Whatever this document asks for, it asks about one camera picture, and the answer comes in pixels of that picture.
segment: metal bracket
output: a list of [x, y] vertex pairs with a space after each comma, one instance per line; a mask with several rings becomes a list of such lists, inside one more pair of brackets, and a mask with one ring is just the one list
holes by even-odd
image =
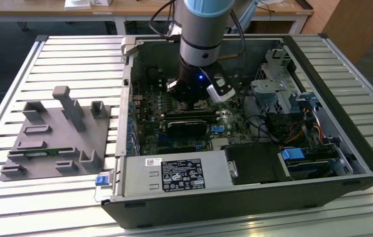
[[138, 41], [137, 38], [133, 36], [127, 36], [122, 38], [121, 41], [121, 51], [125, 57], [130, 56], [137, 51]]

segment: white sticker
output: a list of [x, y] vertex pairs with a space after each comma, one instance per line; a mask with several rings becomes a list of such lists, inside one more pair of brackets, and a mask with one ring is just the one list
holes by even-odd
[[94, 15], [111, 15], [110, 11], [94, 11]]
[[149, 158], [146, 159], [146, 166], [161, 165], [162, 158]]

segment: blue tab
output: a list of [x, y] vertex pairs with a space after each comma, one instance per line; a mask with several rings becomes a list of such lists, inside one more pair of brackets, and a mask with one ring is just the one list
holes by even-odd
[[288, 148], [281, 152], [281, 156], [284, 157], [284, 160], [288, 159], [304, 159], [304, 153], [300, 148]]
[[109, 175], [97, 176], [95, 185], [97, 186], [109, 185]]

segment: aluminum profile table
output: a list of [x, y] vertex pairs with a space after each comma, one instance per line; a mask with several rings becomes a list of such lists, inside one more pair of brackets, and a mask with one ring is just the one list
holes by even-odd
[[[373, 147], [373, 86], [329, 39], [293, 37]], [[121, 41], [122, 36], [86, 36], [35, 42], [0, 104], [0, 167], [24, 120], [24, 102], [42, 100], [46, 107], [59, 106], [52, 88], [67, 85], [82, 105], [103, 100], [113, 107], [105, 170], [113, 169], [125, 69]], [[0, 182], [0, 236], [373, 236], [373, 187], [320, 208], [125, 230], [94, 198], [94, 178]]]

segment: table leg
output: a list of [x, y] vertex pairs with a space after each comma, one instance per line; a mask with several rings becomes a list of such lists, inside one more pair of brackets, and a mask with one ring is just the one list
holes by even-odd
[[16, 22], [16, 24], [20, 27], [22, 31], [27, 31], [28, 30], [27, 21], [26, 22]]
[[308, 15], [302, 15], [297, 17], [297, 20], [293, 22], [293, 25], [290, 27], [290, 34], [300, 34], [305, 25], [308, 19]]
[[127, 34], [126, 17], [125, 16], [115, 16], [114, 21], [115, 21], [115, 27], [117, 27], [118, 35], [126, 35]]

